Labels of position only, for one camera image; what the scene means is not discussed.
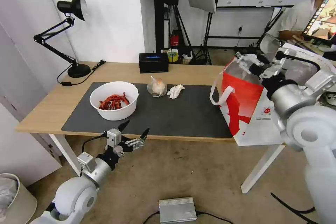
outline lamp base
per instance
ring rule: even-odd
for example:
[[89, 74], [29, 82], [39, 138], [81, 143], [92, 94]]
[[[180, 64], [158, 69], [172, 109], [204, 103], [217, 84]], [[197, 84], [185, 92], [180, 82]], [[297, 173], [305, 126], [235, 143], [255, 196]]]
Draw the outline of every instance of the lamp base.
[[88, 75], [91, 72], [91, 68], [88, 65], [73, 65], [68, 69], [68, 75], [71, 78], [80, 78]]

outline white bowl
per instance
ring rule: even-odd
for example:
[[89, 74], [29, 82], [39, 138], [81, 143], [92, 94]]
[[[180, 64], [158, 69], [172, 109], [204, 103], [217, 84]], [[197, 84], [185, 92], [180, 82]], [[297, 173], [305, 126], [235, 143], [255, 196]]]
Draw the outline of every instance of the white bowl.
[[[99, 101], [106, 100], [111, 95], [122, 96], [125, 92], [129, 105], [126, 106], [123, 102], [121, 108], [118, 110], [102, 110], [99, 108]], [[118, 121], [129, 117], [137, 107], [137, 98], [139, 96], [138, 89], [128, 82], [109, 82], [96, 88], [90, 96], [91, 105], [98, 111], [98, 113], [106, 120]]]

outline wooden table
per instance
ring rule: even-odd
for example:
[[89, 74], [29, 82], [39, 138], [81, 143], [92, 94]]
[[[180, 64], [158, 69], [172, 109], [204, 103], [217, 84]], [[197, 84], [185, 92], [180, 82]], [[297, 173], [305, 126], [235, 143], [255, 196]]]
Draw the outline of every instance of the wooden table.
[[[83, 62], [91, 68], [96, 62]], [[64, 135], [97, 136], [92, 132], [63, 131], [62, 127], [67, 121], [80, 99], [93, 82], [127, 81], [130, 83], [148, 83], [150, 76], [162, 78], [166, 84], [183, 85], [212, 85], [223, 66], [201, 65], [170, 65], [168, 73], [140, 74], [136, 63], [105, 63], [92, 74], [87, 81], [80, 85], [65, 87], [57, 85], [29, 115], [17, 126], [19, 132], [49, 134], [64, 157], [79, 175], [81, 166], [77, 157]], [[80, 82], [86, 77], [72, 79], [73, 83]], [[204, 142], [235, 142], [233, 138], [195, 138], [180, 136], [153, 136], [148, 139], [185, 140]], [[266, 154], [259, 161], [252, 173], [242, 185], [243, 193], [247, 193], [259, 177], [273, 162], [284, 146], [270, 146]]]

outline silver power supply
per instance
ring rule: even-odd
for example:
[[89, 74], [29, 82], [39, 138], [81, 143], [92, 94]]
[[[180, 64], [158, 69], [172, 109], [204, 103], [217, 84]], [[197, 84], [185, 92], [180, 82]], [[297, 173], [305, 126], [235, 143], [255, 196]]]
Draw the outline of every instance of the silver power supply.
[[159, 209], [160, 223], [186, 223], [197, 219], [192, 197], [160, 200]]

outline bag handle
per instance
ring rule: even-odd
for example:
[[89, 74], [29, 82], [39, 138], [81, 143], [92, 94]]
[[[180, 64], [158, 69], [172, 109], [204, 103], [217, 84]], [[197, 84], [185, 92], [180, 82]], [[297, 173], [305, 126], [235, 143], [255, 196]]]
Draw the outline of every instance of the bag handle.
[[215, 79], [215, 82], [212, 84], [211, 86], [211, 91], [210, 91], [210, 101], [213, 105], [223, 105], [224, 102], [226, 102], [226, 100], [228, 99], [229, 95], [231, 93], [234, 93], [235, 92], [235, 89], [231, 86], [227, 86], [227, 88], [224, 90], [223, 94], [220, 96], [218, 102], [215, 102], [214, 99], [212, 98], [212, 96], [214, 95], [214, 91], [215, 91], [215, 88], [216, 88], [216, 84], [219, 80], [219, 78], [221, 77], [221, 75], [224, 73], [224, 71], [220, 72], [216, 79]]

